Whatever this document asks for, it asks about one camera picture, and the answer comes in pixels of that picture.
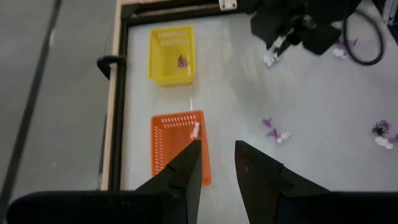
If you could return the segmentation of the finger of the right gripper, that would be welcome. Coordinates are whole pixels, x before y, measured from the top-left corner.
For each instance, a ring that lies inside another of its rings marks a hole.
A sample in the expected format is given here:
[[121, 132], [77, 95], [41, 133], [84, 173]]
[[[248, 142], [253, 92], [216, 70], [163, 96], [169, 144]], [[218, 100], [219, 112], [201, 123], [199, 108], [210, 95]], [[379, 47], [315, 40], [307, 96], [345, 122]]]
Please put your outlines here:
[[280, 57], [294, 43], [294, 40], [295, 36], [293, 34], [287, 35], [277, 50], [277, 56]]
[[275, 47], [275, 53], [280, 57], [288, 48], [288, 40], [286, 36], [279, 37], [277, 40], [277, 45]]

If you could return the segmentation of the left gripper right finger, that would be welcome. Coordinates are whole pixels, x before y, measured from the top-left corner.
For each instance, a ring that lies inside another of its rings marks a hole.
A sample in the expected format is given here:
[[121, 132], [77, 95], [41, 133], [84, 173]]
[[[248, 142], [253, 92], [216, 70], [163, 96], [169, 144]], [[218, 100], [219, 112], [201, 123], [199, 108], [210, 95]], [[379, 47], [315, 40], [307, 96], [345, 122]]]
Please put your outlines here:
[[279, 202], [284, 197], [306, 197], [329, 192], [245, 141], [235, 142], [234, 160], [250, 224], [277, 224]]

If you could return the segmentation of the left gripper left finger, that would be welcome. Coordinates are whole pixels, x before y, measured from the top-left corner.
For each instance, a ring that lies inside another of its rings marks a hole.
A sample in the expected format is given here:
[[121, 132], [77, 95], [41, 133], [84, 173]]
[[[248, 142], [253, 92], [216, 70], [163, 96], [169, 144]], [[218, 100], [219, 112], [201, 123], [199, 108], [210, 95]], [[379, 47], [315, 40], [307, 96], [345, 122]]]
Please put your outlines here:
[[136, 189], [136, 224], [197, 224], [201, 185], [201, 141], [194, 140]]

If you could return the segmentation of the orange plastic basket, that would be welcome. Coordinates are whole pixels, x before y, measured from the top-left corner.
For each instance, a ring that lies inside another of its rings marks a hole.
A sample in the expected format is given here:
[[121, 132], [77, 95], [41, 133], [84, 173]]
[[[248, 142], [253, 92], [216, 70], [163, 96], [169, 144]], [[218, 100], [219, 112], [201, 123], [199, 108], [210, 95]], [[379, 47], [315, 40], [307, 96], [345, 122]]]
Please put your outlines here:
[[[190, 137], [194, 122], [200, 122], [200, 137]], [[201, 141], [202, 151], [202, 185], [212, 183], [210, 153], [206, 135], [205, 116], [201, 110], [153, 116], [150, 123], [151, 131], [151, 163], [152, 175], [162, 171], [193, 140]]]

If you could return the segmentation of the yellow plastic basket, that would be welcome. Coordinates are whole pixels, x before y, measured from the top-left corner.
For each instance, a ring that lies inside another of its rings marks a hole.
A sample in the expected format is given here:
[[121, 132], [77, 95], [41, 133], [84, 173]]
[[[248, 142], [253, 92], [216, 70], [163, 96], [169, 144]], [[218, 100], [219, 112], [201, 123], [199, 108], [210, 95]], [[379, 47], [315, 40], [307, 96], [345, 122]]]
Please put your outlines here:
[[191, 84], [196, 75], [193, 26], [159, 27], [149, 34], [148, 77], [159, 85]]

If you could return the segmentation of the silver frame bracket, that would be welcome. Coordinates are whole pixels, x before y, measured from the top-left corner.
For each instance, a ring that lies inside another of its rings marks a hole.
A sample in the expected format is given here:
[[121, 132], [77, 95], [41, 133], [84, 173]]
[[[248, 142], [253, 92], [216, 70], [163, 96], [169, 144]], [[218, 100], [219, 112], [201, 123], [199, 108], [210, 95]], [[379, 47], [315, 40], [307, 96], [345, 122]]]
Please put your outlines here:
[[237, 0], [218, 0], [222, 11], [235, 10], [238, 7]]

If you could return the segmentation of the black frame clamp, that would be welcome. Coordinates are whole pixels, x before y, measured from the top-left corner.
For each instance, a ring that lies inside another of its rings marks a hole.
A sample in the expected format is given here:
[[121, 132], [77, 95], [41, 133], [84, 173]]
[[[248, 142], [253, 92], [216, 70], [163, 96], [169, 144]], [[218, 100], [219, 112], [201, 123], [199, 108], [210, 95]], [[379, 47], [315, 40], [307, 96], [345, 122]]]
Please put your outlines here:
[[123, 55], [104, 55], [96, 60], [96, 65], [101, 73], [109, 80], [111, 74], [111, 64], [123, 64], [126, 57]]

